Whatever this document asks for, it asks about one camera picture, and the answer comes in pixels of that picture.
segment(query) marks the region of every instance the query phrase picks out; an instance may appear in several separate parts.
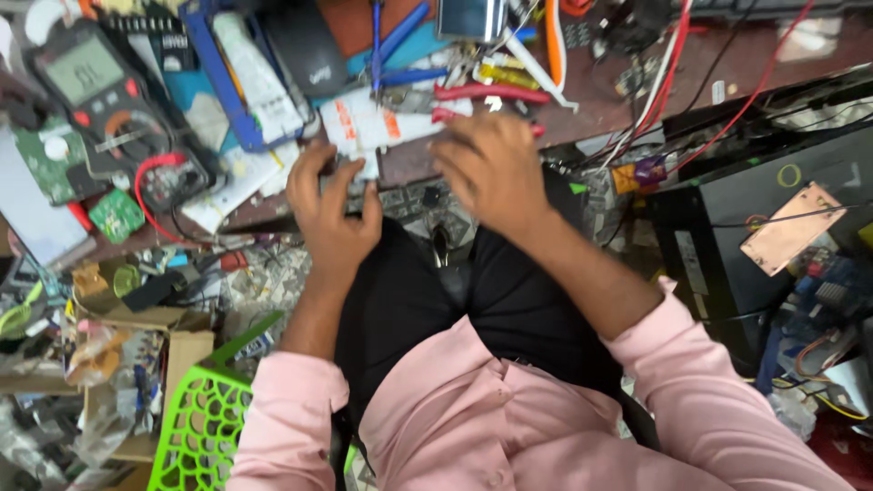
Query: multimeter display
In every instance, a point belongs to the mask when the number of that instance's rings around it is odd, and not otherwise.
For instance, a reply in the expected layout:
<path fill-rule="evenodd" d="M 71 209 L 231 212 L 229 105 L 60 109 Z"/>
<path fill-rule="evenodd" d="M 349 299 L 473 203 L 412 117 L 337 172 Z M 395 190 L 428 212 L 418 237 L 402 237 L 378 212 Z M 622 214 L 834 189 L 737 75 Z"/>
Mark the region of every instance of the multimeter display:
<path fill-rule="evenodd" d="M 88 39 L 54 60 L 45 67 L 45 73 L 73 105 L 124 77 L 124 70 L 97 38 Z"/>

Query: smartphone screen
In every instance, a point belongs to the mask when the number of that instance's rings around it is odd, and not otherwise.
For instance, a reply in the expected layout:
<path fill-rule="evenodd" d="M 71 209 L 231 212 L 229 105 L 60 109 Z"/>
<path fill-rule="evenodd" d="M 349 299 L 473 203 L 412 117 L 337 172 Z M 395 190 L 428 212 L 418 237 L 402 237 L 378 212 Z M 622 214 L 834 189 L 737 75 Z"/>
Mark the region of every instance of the smartphone screen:
<path fill-rule="evenodd" d="M 505 0 L 440 0 L 437 36 L 489 42 L 500 38 Z"/>

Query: black pants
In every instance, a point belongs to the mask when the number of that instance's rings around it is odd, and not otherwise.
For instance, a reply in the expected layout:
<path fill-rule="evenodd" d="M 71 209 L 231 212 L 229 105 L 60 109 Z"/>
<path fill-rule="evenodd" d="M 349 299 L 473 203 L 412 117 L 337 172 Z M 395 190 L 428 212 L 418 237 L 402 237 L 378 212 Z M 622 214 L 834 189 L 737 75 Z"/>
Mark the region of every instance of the black pants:
<path fill-rule="evenodd" d="M 573 223 L 580 207 L 567 184 L 548 172 L 546 189 Z M 433 260 L 400 224 L 384 220 L 382 240 L 361 264 L 343 306 L 334 357 L 348 380 L 348 414 L 355 427 L 403 355 L 464 314 L 498 358 L 524 360 L 608 395 L 619 391 L 621 366 L 564 290 L 532 259 L 479 227 L 470 261 L 469 295 L 461 308 L 443 289 Z"/>

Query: hand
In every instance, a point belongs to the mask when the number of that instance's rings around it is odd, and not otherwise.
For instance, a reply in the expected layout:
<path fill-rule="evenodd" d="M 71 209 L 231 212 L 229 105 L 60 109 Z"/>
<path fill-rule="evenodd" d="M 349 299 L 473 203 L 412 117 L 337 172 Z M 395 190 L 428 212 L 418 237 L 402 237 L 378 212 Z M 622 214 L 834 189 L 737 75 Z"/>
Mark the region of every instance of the hand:
<path fill-rule="evenodd" d="M 350 282 L 382 235 L 382 203 L 375 183 L 368 183 L 362 218 L 344 215 L 348 185 L 363 159 L 339 168 L 319 196 L 319 171 L 335 155 L 334 145 L 313 141 L 288 175 L 285 195 L 313 256 L 313 270 Z"/>
<path fill-rule="evenodd" d="M 455 141 L 430 146 L 434 169 L 474 217 L 518 244 L 552 210 L 530 124 L 485 113 L 447 127 Z"/>

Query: shirt sleeve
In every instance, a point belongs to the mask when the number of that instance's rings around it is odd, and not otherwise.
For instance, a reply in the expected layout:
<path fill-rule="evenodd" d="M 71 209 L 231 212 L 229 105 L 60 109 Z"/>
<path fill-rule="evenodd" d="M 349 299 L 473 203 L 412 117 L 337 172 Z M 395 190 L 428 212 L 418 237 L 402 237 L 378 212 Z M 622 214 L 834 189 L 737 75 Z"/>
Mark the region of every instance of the shirt sleeve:
<path fill-rule="evenodd" d="M 348 401 L 340 368 L 277 352 L 261 361 L 230 470 L 229 491 L 334 489 L 327 464 L 331 414 Z"/>
<path fill-rule="evenodd" d="M 636 379 L 670 457 L 743 491 L 852 489 L 776 419 L 673 294 L 605 344 Z"/>

